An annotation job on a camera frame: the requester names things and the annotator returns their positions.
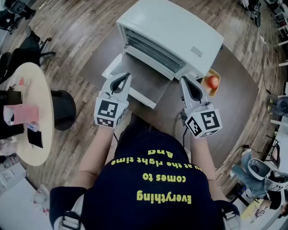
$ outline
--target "red apple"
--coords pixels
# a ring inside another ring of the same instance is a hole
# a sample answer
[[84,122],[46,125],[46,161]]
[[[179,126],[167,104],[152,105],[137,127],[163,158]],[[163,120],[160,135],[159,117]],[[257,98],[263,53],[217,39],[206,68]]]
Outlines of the red apple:
[[219,86],[219,79],[214,76],[211,75],[208,79],[207,79],[207,85],[211,88],[211,89],[217,89]]

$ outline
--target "shoulder strap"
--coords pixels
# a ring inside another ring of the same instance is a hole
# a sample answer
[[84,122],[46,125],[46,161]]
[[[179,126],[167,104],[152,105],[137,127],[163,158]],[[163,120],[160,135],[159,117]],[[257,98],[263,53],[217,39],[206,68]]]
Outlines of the shoulder strap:
[[233,211],[223,213],[223,222],[225,230],[241,230],[241,217],[236,215]]
[[84,195],[78,198],[71,211],[65,212],[63,217],[59,217],[54,223],[54,230],[85,230],[80,221],[82,214]]

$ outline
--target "pink box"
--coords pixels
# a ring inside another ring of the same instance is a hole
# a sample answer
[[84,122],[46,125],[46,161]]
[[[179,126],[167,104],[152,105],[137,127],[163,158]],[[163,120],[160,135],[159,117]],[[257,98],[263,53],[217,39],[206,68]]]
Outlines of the pink box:
[[25,104],[4,106],[3,117],[8,125],[37,122],[39,121],[39,108],[38,106]]

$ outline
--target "round table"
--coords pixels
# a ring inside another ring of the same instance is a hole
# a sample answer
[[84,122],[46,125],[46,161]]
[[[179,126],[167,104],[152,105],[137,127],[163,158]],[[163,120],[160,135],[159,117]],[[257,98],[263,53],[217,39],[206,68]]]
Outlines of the round table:
[[21,65],[8,79],[8,86],[13,86],[16,77],[30,79],[30,85],[26,88],[15,85],[15,91],[22,91],[23,104],[39,107],[39,131],[42,135],[43,148],[33,146],[27,137],[27,125],[24,125],[24,133],[17,135],[18,156],[27,164],[38,166],[43,164],[51,150],[54,135],[54,111],[50,88],[45,75],[39,66],[33,63]]

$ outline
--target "stool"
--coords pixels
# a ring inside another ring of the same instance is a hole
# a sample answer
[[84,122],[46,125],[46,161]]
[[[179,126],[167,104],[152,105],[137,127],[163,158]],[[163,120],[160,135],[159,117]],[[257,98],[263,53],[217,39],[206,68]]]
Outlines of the stool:
[[55,129],[64,131],[71,128],[76,119],[76,105],[72,96],[64,90],[51,90],[51,95]]

